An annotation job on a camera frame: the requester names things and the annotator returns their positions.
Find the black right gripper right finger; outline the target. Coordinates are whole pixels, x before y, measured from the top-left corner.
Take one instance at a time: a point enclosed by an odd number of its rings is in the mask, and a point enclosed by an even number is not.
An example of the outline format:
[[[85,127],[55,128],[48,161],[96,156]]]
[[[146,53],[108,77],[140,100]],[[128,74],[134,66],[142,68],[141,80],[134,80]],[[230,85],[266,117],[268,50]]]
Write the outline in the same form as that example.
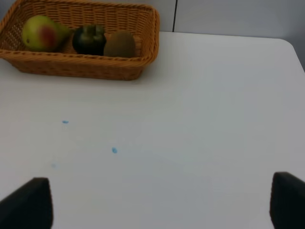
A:
[[[275,229],[304,229],[305,182],[288,172],[275,172],[269,214]]]

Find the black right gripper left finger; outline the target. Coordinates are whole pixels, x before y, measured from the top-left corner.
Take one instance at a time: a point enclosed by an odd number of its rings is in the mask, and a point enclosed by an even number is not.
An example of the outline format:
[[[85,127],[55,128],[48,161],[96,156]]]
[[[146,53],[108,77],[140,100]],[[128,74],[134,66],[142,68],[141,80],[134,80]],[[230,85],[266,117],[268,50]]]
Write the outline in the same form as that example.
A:
[[[35,177],[0,201],[2,229],[50,229],[53,204],[49,179]]]

